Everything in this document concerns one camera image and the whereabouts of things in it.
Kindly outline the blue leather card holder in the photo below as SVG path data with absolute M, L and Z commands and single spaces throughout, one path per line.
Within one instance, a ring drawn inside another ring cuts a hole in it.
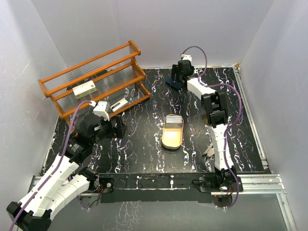
M 165 83 L 171 88 L 176 89 L 176 90 L 180 90 L 183 86 L 180 82 L 173 80 L 172 77 L 167 78 Z

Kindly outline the stack of credit cards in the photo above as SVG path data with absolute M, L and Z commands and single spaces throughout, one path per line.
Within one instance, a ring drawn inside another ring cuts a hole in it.
M 179 115 L 167 115 L 165 118 L 164 128 L 167 129 L 182 129 L 183 118 Z

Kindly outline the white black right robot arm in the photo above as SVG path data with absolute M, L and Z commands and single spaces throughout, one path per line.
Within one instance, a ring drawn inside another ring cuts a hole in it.
M 172 66 L 171 77 L 167 79 L 166 83 L 176 89 L 186 86 L 188 91 L 200 99 L 201 109 L 204 111 L 202 119 L 210 133 L 214 150 L 215 187 L 220 191 L 225 191 L 232 185 L 236 185 L 236 190 L 239 191 L 240 184 L 227 139 L 228 132 L 238 123 L 242 114 L 243 106 L 239 92 L 233 86 L 225 83 L 206 85 L 194 72 L 194 67 L 188 59 L 182 59 Z M 238 97 L 239 113 L 231 125 L 228 125 L 229 111 L 226 94 L 214 90 L 214 87 L 221 85 L 233 90 Z

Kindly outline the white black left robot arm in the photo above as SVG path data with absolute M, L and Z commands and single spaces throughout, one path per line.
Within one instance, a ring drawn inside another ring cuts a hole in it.
M 39 182 L 18 202 L 10 202 L 6 210 L 11 226 L 23 231 L 46 231 L 55 216 L 85 191 L 99 188 L 98 174 L 82 163 L 92 154 L 97 140 L 123 138 L 126 125 L 122 116 L 105 120 L 87 115 L 74 132 L 69 132 L 62 153 Z

